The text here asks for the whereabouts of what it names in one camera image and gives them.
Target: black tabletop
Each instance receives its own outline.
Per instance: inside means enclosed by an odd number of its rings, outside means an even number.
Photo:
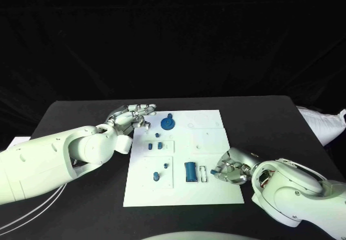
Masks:
[[[156,104],[157,111],[219,110],[229,145],[265,160],[287,158],[345,181],[323,146],[287,96],[58,101],[32,138],[105,121],[121,105]],[[97,170],[66,185],[46,212],[0,238],[9,240],[140,240],[179,231],[212,231],[257,239],[332,239],[310,222],[293,228],[278,223],[251,200],[251,184],[241,186],[245,204],[123,207],[130,154],[114,153]],[[0,206],[0,226],[27,213],[52,195]]]

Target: robotic hand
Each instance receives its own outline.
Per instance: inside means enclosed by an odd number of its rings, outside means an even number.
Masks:
[[[45,194],[101,167],[114,151],[127,154],[134,128],[150,123],[156,105],[115,109],[105,123],[84,126],[17,144],[0,153],[0,205]]]
[[[221,157],[211,173],[232,184],[251,181],[252,201],[280,223],[297,227],[301,220],[307,220],[335,239],[346,240],[346,183],[327,180],[284,158],[262,161],[254,153],[235,147]]]

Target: black curtain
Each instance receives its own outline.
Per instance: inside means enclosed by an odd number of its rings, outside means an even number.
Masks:
[[[288,95],[336,112],[345,20],[306,1],[3,5],[2,132],[30,135],[58,100]]]

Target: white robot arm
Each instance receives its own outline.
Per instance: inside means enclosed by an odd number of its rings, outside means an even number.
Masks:
[[[114,151],[127,154],[127,134],[150,123],[156,105],[114,110],[105,123],[84,126],[17,144],[0,153],[0,205],[45,194],[101,167]]]
[[[211,173],[232,184],[251,181],[252,201],[280,223],[297,227],[301,220],[307,220],[335,239],[346,240],[346,183],[327,180],[287,159],[261,161],[255,154],[235,147],[221,157]]]

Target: white cable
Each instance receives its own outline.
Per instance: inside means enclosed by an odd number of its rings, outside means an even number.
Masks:
[[[320,173],[317,173],[313,169],[310,169],[307,166],[296,163],[294,161],[291,161],[291,163],[293,163],[294,165],[300,166],[300,167],[301,167],[303,169],[306,169],[307,171],[310,171],[313,174],[316,174],[316,176],[319,176],[322,180],[327,180],[327,178],[326,178]]]
[[[61,186],[58,188],[58,190],[55,191],[55,193],[52,194],[52,196],[49,197],[49,199],[25,215],[22,216],[17,220],[15,220],[13,222],[10,222],[7,225],[0,227],[0,230],[3,230],[4,228],[7,228],[10,225],[13,225],[17,221],[20,221],[25,217],[27,217],[36,210],[39,210],[39,208],[49,202],[49,200],[53,198],[53,196],[56,195],[56,193],[59,192],[59,190],[62,189],[62,187],[65,188],[66,184],[64,186]]]
[[[10,231],[6,231],[4,233],[2,233],[0,236],[4,235],[4,234],[7,234],[9,232],[12,232],[13,230],[16,230],[17,228],[20,228],[23,225],[26,225],[26,224],[48,210],[48,208],[52,206],[52,204],[55,203],[56,199],[59,198],[59,196],[61,196],[61,194],[62,194],[62,192],[64,192],[64,189],[65,189],[65,187],[66,187],[66,184],[65,184],[64,186],[61,186],[61,187],[62,187],[62,190],[61,190],[56,198],[53,199],[53,201],[52,201],[51,204],[48,205],[48,207],[43,209],[43,211],[42,211],[29,221],[26,221],[22,225],[19,225],[17,227],[15,227]]]

